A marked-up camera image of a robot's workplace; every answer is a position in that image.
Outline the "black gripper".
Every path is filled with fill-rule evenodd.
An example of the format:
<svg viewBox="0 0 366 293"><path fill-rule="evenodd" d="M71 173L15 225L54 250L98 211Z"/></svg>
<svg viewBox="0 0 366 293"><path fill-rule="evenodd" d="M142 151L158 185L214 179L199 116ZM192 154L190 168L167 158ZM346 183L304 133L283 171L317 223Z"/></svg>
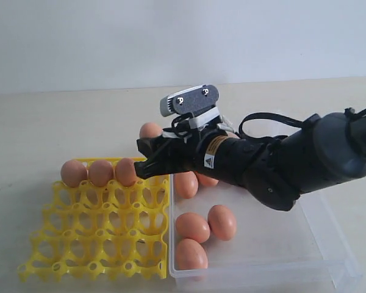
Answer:
<svg viewBox="0 0 366 293"><path fill-rule="evenodd" d="M171 128L161 136L137 139L137 149L147 160L135 162L141 179L197 172L226 183L245 183L247 141L224 130L205 128L187 137L171 137Z"/></svg>

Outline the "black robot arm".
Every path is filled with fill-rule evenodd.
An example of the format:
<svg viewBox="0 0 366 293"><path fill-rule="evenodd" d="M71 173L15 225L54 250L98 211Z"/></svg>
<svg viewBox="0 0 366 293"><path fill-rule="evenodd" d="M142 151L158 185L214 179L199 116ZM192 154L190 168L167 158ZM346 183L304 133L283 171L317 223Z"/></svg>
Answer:
<svg viewBox="0 0 366 293"><path fill-rule="evenodd" d="M216 120L200 129L186 121L161 136L138 139L145 156L135 163L138 177L193 171L246 189L265 206L289 211L303 194L366 177L366 109L352 108L304 121L259 112L247 120L268 119L296 128L292 135L235 137Z"/></svg>

